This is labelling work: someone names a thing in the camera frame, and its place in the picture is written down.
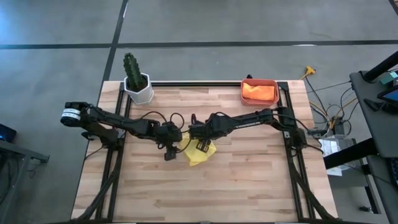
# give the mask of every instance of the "green cactus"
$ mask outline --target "green cactus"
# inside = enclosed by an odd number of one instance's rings
[[[127,87],[135,92],[141,91],[147,86],[147,80],[141,75],[139,71],[137,59],[132,53],[124,55],[124,70],[127,75]]]

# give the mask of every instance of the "wooden table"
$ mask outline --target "wooden table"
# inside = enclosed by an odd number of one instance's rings
[[[288,83],[296,118],[312,128],[314,123],[304,82]],[[104,82],[98,106],[113,113],[118,90],[119,82]],[[153,110],[166,118],[178,112],[185,118],[185,130],[192,113],[204,121],[216,111],[236,116],[262,109],[243,106],[238,87],[154,87],[154,91],[149,105],[132,105],[130,118],[139,118]],[[147,118],[160,120],[156,114]],[[177,126],[182,123],[178,116],[174,117],[174,122]],[[308,141],[317,145],[313,139]],[[267,125],[238,129],[215,144],[215,155],[190,167],[183,154],[177,154],[176,160],[165,162],[165,150],[158,150],[152,141],[128,134],[113,221],[297,221],[280,131]],[[100,142],[93,141],[87,153],[99,147]],[[311,190],[328,212],[337,217],[322,155],[307,148],[303,150],[303,156]],[[106,150],[102,150],[85,161],[72,218],[82,214],[98,193],[105,157]],[[304,197],[300,192],[302,207],[307,214]]]

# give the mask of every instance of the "gray floor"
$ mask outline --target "gray floor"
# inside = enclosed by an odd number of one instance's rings
[[[1,1],[0,45],[111,43],[121,3]],[[398,39],[397,24],[388,0],[130,0],[119,42],[387,40]],[[397,47],[118,49],[110,80],[124,78],[123,55],[133,52],[152,80],[239,80],[249,73],[293,80],[311,65],[317,74],[310,81],[321,88],[348,81],[351,72],[370,69]],[[69,219],[87,142],[81,130],[60,124],[60,114],[66,101],[96,103],[108,55],[109,49],[0,50],[0,123],[18,130],[16,143],[51,155],[47,167],[25,179],[17,223]],[[318,93],[327,106],[339,103],[347,88]],[[351,138],[370,137],[359,107],[351,122]],[[369,204],[363,189],[332,191],[340,218],[387,223],[384,214],[358,211]]]

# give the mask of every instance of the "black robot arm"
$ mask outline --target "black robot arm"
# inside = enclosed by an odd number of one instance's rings
[[[101,142],[109,147],[117,144],[119,131],[106,129],[100,123],[125,130],[137,138],[156,142],[159,149],[166,147],[167,152],[164,157],[166,161],[175,159],[178,148],[173,146],[173,142],[182,140],[181,131],[171,121],[160,124],[153,119],[129,119],[86,102],[65,103],[61,123],[68,127],[83,128],[90,135],[98,136]]]
[[[274,118],[274,110],[264,109],[254,113],[230,117],[222,112],[212,113],[204,123],[197,121],[192,114],[192,125],[189,127],[192,139],[218,139],[231,133],[235,129],[247,128],[260,124],[268,124],[279,131],[288,131],[289,128],[281,125]]]
[[[284,124],[287,124],[287,126],[282,125],[274,118],[274,116],[278,116],[280,114],[283,115],[280,119],[284,119],[286,121]],[[304,130],[296,126],[295,120],[292,119],[291,116],[292,115],[289,114],[289,110],[283,107],[273,110],[263,109],[261,111],[235,117],[230,117],[222,112],[217,112],[211,114],[209,119],[204,123],[197,121],[196,116],[192,114],[192,125],[190,125],[188,131],[191,139],[199,139],[204,142],[204,144],[199,144],[197,149],[206,152],[206,145],[210,143],[211,139],[225,137],[235,129],[267,124],[276,130],[283,131],[284,134],[289,135],[289,147],[302,149],[307,144],[305,133]]]
[[[284,134],[288,134],[290,136],[290,146],[297,149],[303,148],[307,143],[304,131],[297,128],[294,120],[287,123],[291,125],[282,125],[274,118],[274,116],[277,116],[277,114],[273,113],[274,111],[285,113],[284,108],[264,109],[235,117],[217,112],[211,114],[204,123],[197,121],[196,116],[193,114],[192,124],[189,126],[188,132],[191,139],[199,139],[202,143],[205,143],[199,148],[205,151],[205,145],[210,140],[227,136],[235,129],[268,124],[279,131],[283,131]],[[109,113],[86,102],[68,102],[65,103],[61,123],[69,127],[81,127],[91,135],[98,136],[101,142],[107,146],[112,146],[118,141],[119,132],[116,129],[106,129],[100,123],[125,130],[137,138],[156,142],[159,149],[166,147],[167,151],[164,156],[166,161],[175,159],[176,153],[180,151],[176,146],[173,146],[173,143],[182,140],[182,132],[171,121],[160,124],[153,119],[129,119],[118,114]]]

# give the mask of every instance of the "orange bowl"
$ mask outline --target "orange bowl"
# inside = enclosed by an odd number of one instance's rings
[[[251,86],[273,86],[275,89],[274,93],[274,100],[272,101],[266,101],[266,100],[253,100],[249,98],[245,98],[242,95],[243,92],[243,83],[246,83]],[[264,107],[270,107],[274,103],[277,103],[279,101],[279,87],[278,83],[276,83],[274,80],[265,80],[265,79],[259,79],[259,78],[245,78],[241,82],[241,101],[242,104],[245,106],[264,106]]]

